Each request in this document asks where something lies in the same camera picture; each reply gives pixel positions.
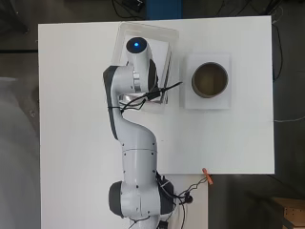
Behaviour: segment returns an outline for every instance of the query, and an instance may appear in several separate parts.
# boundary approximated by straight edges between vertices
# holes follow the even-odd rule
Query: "floor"
[[[235,16],[245,0],[226,0],[221,12],[221,0],[185,0],[184,18]],[[239,15],[257,15],[268,1],[253,0]],[[305,115],[305,4],[296,0],[285,1],[278,9],[274,20],[279,28],[283,50],[283,68],[274,83],[274,119],[291,119]],[[37,49],[38,23],[69,23],[118,21],[109,0],[19,0],[16,2],[19,15],[30,32],[9,32],[0,35],[0,50]],[[274,71],[280,66],[279,42],[274,28]],[[14,89],[24,104],[24,111],[39,132],[39,113],[35,102],[24,98],[38,84],[37,53],[0,54],[0,76],[20,79]],[[275,123],[275,175],[213,176],[210,188],[209,228],[281,228],[273,217],[264,214],[256,197],[305,198],[305,121]]]

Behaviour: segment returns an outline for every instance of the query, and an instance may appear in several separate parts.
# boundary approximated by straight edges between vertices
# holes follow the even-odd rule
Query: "white table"
[[[213,174],[273,173],[270,17],[141,23],[178,30],[178,56],[230,52],[233,57],[230,110],[184,111],[175,89],[169,93],[170,105],[163,115],[126,114],[155,133],[159,171],[189,174],[171,177],[178,191],[197,182],[200,176],[190,174],[199,174],[202,167]],[[39,26],[43,229],[104,228],[106,224],[128,228],[128,221],[108,207],[109,187],[122,179],[122,169],[102,73],[111,64],[118,26],[118,22]],[[171,75],[172,83],[179,80],[178,69]],[[209,134],[194,133],[198,125]],[[221,144],[215,141],[216,135]],[[185,155],[188,147],[193,149],[190,159]],[[207,185],[194,198],[186,228],[207,228]]]

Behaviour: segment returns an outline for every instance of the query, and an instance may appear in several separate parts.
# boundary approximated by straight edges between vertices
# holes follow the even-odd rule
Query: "robotic arm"
[[[112,133],[122,146],[124,173],[124,181],[115,182],[110,188],[109,205],[116,215],[131,219],[132,229],[155,229],[160,216],[173,211],[174,199],[164,195],[156,180],[154,134],[123,118],[118,96],[151,92],[157,84],[156,67],[145,39],[132,38],[126,48],[128,65],[109,66],[103,75]],[[167,180],[166,186],[173,193]]]

